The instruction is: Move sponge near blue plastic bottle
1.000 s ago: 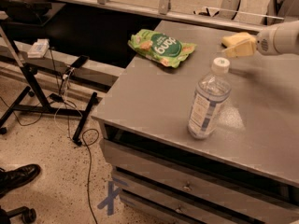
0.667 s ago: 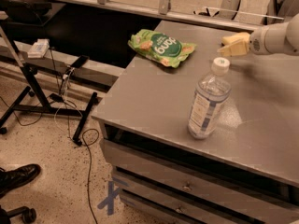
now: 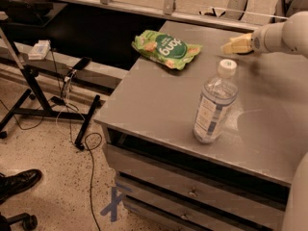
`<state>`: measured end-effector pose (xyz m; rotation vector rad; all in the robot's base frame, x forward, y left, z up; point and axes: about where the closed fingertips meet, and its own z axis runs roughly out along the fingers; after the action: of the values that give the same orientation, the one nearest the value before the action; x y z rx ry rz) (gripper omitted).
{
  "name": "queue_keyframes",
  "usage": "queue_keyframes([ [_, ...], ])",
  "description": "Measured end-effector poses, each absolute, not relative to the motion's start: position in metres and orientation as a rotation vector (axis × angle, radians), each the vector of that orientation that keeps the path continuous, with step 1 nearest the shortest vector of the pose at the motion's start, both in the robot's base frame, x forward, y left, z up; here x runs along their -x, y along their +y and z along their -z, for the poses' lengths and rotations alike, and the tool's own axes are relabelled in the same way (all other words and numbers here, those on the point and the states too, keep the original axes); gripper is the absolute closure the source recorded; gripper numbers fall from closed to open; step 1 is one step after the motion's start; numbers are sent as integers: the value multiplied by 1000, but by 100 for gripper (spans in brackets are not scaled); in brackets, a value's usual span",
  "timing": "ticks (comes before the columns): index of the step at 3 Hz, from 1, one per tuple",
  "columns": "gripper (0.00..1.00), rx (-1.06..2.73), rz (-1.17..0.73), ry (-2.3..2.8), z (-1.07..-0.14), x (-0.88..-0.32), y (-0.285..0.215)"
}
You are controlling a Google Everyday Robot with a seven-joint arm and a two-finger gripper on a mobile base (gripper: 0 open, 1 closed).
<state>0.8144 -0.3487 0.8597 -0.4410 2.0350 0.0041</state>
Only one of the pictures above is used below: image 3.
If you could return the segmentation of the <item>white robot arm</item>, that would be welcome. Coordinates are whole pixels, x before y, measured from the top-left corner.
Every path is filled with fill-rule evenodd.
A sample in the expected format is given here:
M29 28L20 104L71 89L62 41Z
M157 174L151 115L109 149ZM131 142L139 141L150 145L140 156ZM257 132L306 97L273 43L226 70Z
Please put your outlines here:
M283 52L308 58L308 12L230 38L221 50L224 54ZM295 170L281 231L308 231L308 153Z

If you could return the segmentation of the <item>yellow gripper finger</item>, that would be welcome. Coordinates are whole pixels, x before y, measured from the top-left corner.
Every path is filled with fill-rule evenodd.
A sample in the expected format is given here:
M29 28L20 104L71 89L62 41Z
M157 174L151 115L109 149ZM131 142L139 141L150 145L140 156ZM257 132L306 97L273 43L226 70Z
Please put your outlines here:
M252 34L251 33L247 33L247 34L243 34L241 36L238 37L234 37L234 38L230 38L231 42L235 42L235 41L251 41L252 38Z
M232 42L228 42L221 47L221 50L224 54L236 54L240 48L248 48L250 46L246 44L236 44Z

